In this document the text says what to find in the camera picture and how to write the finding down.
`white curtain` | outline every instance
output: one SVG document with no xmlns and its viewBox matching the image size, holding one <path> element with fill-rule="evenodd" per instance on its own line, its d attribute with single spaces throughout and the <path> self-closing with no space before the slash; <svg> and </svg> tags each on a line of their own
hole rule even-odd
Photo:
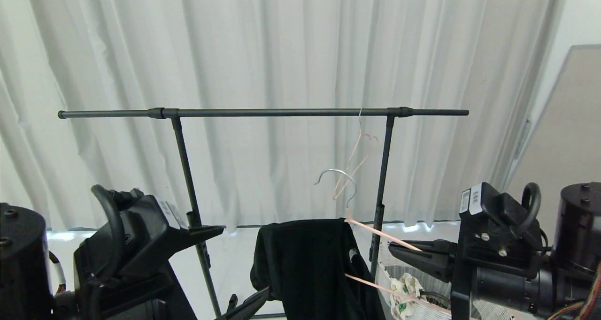
<svg viewBox="0 0 601 320">
<path fill-rule="evenodd" d="M 189 202 L 169 121 L 58 110 L 464 108 L 397 119 L 385 220 L 453 220 L 493 171 L 549 0 L 0 0 L 0 200 L 105 222 L 90 186 Z M 373 219 L 385 118 L 363 117 L 354 216 Z M 342 215 L 357 117 L 183 119 L 205 224 Z"/>
</svg>

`black metal clothes rack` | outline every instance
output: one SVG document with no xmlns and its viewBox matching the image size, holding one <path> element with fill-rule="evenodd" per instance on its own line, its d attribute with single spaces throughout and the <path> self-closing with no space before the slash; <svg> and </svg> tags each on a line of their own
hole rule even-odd
<svg viewBox="0 0 601 320">
<path fill-rule="evenodd" d="M 386 134 L 384 138 L 384 151 L 382 151 L 382 165 L 380 168 L 380 181 L 378 183 L 378 196 L 376 199 L 376 210 L 374 215 L 374 228 L 382 230 L 382 222 L 384 221 L 384 184 L 386 182 L 386 170 L 388 169 L 388 157 L 390 154 L 390 142 L 393 136 L 394 119 L 397 117 L 410 117 L 413 115 L 468 115 L 468 110 L 447 110 L 447 109 L 413 109 L 408 107 L 398 108 L 320 108 L 320 109 L 178 109 L 178 108 L 152 108 L 148 110 L 106 110 L 106 111 L 58 111 L 60 119 L 70 118 L 93 118 L 93 117 L 150 117 L 154 119 L 170 119 L 176 135 L 177 149 L 180 154 L 184 178 L 186 179 L 186 187 L 192 210 L 186 215 L 190 226 L 202 226 L 200 218 L 200 210 L 190 163 L 187 157 L 186 144 L 182 131 L 182 117 L 309 117 L 309 116 L 386 116 Z M 376 276 L 376 268 L 378 267 L 378 248 L 380 246 L 380 236 L 373 235 L 370 245 L 370 261 L 371 275 Z M 202 275 L 207 285 L 211 304 L 215 316 L 221 316 L 219 309 L 219 301 L 215 293 L 215 286 L 211 278 L 210 260 L 206 244 L 203 242 L 196 245 L 198 259 Z M 235 307 L 238 302 L 236 295 L 230 298 L 228 309 Z M 254 316 L 254 319 L 277 318 L 283 317 L 285 314 L 259 314 Z"/>
</svg>

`white floor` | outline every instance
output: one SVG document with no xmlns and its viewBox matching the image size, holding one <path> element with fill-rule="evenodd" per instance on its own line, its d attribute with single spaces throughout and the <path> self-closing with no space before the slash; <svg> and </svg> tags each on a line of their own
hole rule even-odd
<svg viewBox="0 0 601 320">
<path fill-rule="evenodd" d="M 211 275 L 222 312 L 227 309 L 230 295 L 237 294 L 239 301 L 242 302 L 243 299 L 255 292 L 249 274 L 251 266 L 253 266 L 257 230 L 238 229 L 236 232 L 224 233 L 207 241 L 212 265 Z M 399 239 L 457 241 L 459 222 L 437 222 L 432 228 L 428 228 L 422 223 L 410 228 L 406 228 L 402 224 L 387 224 L 383 231 Z M 369 266 L 367 256 L 369 255 L 371 234 L 360 228 L 355 228 L 354 234 L 359 251 Z M 77 249 L 82 239 L 91 235 L 91 232 L 48 234 L 49 248 L 62 263 L 68 290 L 73 290 L 73 251 Z M 181 251 L 175 254 L 170 262 L 198 319 L 214 319 L 215 314 L 208 298 L 196 250 L 190 248 Z M 54 282 L 53 289 L 56 290 L 58 283 L 56 274 L 52 270 L 51 275 Z M 279 301 L 270 301 L 261 308 L 258 314 L 283 313 L 283 311 Z"/>
</svg>

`white laundry basket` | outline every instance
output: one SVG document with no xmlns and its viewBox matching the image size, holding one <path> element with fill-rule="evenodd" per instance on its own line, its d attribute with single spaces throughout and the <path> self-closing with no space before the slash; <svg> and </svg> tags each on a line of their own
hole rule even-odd
<svg viewBox="0 0 601 320">
<path fill-rule="evenodd" d="M 399 279 L 403 273 L 414 276 L 427 292 L 436 292 L 450 299 L 451 284 L 444 283 L 415 267 L 395 258 L 388 250 L 388 243 L 380 243 L 380 255 L 378 256 L 378 272 L 376 273 L 377 284 L 385 288 L 391 288 L 391 279 Z M 390 306 L 390 295 L 382 292 L 386 303 Z M 472 305 L 472 318 L 479 320 L 517 320 L 514 312 L 505 307 L 488 303 L 486 301 L 474 301 Z M 416 303 L 414 313 L 407 320 L 451 320 L 451 312 L 442 307 L 429 305 L 428 303 Z"/>
</svg>

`black fabric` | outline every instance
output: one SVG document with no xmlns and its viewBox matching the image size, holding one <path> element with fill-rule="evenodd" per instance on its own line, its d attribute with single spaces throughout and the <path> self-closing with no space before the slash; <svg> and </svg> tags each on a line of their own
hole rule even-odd
<svg viewBox="0 0 601 320">
<path fill-rule="evenodd" d="M 270 299 L 282 301 L 289 320 L 384 320 L 378 290 L 344 273 L 372 280 L 344 219 L 259 230 L 251 282 L 257 290 L 269 287 Z"/>
</svg>

